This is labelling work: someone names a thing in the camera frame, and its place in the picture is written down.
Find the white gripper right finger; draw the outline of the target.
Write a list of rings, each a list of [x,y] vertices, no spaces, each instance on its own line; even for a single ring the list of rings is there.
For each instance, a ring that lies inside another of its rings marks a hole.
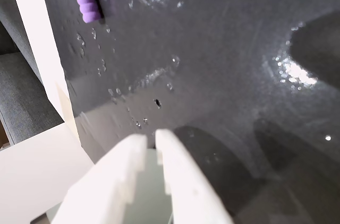
[[[155,132],[157,162],[174,223],[233,223],[220,197],[180,139],[168,129]]]

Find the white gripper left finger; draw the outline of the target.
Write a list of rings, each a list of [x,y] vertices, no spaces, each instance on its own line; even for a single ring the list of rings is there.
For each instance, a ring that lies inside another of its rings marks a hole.
[[[146,165],[147,137],[127,136],[70,187],[53,223],[122,223]]]

